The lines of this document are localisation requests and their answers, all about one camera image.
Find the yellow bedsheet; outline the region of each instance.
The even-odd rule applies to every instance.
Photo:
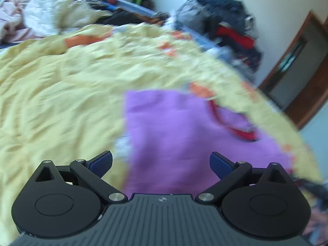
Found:
[[[91,25],[74,35],[101,36],[111,29]],[[67,37],[72,35],[28,40],[0,57],[1,246],[18,235],[11,206],[42,160],[68,165],[107,149],[115,155],[114,140],[124,128],[123,95],[129,89],[206,84],[220,104],[246,112],[290,151],[297,175],[320,180],[316,161],[293,124],[193,41],[176,40],[170,32],[145,24],[130,25],[126,32],[88,46],[67,49]],[[174,45],[175,57],[158,48],[164,41]],[[121,188],[126,171],[115,159],[104,179]]]

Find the red clothing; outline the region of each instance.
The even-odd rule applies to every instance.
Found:
[[[241,36],[234,30],[230,28],[226,28],[223,26],[219,26],[218,30],[216,31],[217,36],[229,36],[232,38],[235,42],[240,44],[246,49],[253,49],[255,45],[255,41],[248,37],[248,36]]]

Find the red strap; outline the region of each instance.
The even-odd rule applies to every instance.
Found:
[[[216,31],[216,35],[217,36],[229,36],[235,42],[237,42],[239,45],[243,46],[244,48],[246,48],[248,50],[253,49],[255,46],[255,41],[252,38],[250,38],[248,36],[241,36],[234,30],[227,28],[227,27],[223,27],[221,25],[218,27],[218,30]]]
[[[209,100],[209,105],[211,107],[211,110],[214,114],[215,119],[221,125],[225,126],[229,131],[231,131],[234,135],[238,136],[238,138],[242,138],[242,139],[252,141],[252,142],[257,140],[254,129],[252,129],[250,132],[246,132],[246,131],[239,130],[239,129],[236,129],[234,127],[227,125],[226,123],[223,122],[220,115],[217,113],[217,111],[220,107],[214,102],[214,100]]]

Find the metal screw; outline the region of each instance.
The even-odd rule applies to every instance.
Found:
[[[214,195],[211,193],[201,193],[200,195],[198,195],[198,199],[204,202],[209,202],[214,199]]]
[[[108,198],[113,202],[120,202],[124,200],[125,196],[122,193],[115,192],[109,195]]]

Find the purple cloth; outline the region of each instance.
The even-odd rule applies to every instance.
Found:
[[[244,121],[228,110],[228,121]],[[177,91],[129,91],[126,94],[127,131],[132,156],[124,193],[192,194],[194,197],[219,181],[209,165],[217,151],[233,162],[244,160],[253,167],[279,162],[291,167],[289,157],[275,141],[256,130],[256,142],[237,138],[220,125],[208,101]],[[247,126],[248,123],[235,123]]]

